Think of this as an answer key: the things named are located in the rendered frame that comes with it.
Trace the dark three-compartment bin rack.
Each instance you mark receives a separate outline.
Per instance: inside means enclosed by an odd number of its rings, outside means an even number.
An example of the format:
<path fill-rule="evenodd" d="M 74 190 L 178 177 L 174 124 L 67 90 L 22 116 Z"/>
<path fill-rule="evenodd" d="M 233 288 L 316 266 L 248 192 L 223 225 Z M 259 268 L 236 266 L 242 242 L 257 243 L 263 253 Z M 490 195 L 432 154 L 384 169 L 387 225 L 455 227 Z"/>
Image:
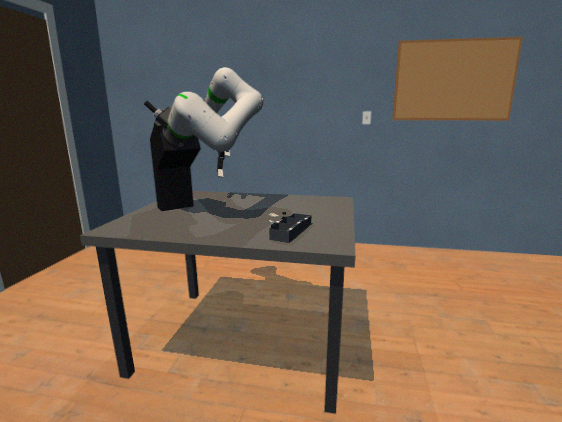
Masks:
<path fill-rule="evenodd" d="M 292 214 L 269 228 L 269 240 L 290 243 L 311 225 L 311 215 Z"/>

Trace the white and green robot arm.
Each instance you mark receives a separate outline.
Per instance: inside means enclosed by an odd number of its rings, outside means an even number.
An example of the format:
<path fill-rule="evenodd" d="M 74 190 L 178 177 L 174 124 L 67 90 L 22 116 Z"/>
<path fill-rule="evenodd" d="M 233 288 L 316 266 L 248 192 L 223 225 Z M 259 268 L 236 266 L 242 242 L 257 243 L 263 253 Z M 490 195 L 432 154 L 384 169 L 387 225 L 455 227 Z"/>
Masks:
<path fill-rule="evenodd" d="M 245 124 L 263 107 L 261 94 L 230 68 L 219 69 L 211 84 L 205 101 L 195 93 L 183 92 L 175 98 L 172 109 L 167 107 L 161 111 L 148 101 L 144 103 L 156 117 L 154 126 L 163 128 L 163 136 L 169 144 L 185 148 L 197 137 L 217 152 L 228 151 Z M 217 113 L 229 97 L 235 103 L 240 100 L 220 117 Z"/>

